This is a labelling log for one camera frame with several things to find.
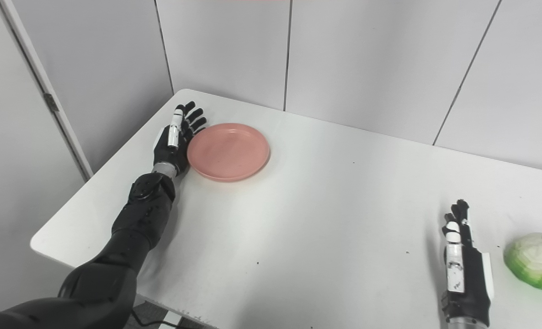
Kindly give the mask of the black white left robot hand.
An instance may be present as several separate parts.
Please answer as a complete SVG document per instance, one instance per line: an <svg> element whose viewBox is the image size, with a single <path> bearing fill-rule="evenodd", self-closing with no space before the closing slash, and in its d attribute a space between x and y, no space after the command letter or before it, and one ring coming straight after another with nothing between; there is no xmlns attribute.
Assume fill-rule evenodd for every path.
<svg viewBox="0 0 542 329"><path fill-rule="evenodd" d="M154 165L167 163L175 168L175 175L183 174L189 166L189 143L206 128L204 110L194 101L175 107L169 125L162 129L154 147Z"/></svg>

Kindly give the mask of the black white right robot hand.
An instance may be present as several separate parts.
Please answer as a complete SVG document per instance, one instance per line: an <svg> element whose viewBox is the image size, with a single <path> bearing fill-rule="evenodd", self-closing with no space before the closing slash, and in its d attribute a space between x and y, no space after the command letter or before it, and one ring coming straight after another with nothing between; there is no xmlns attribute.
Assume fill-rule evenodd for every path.
<svg viewBox="0 0 542 329"><path fill-rule="evenodd" d="M441 310L449 329L490 328L490 306L494 296L492 264L472 238L469 204L459 199L444 215L444 265L446 286Z"/></svg>

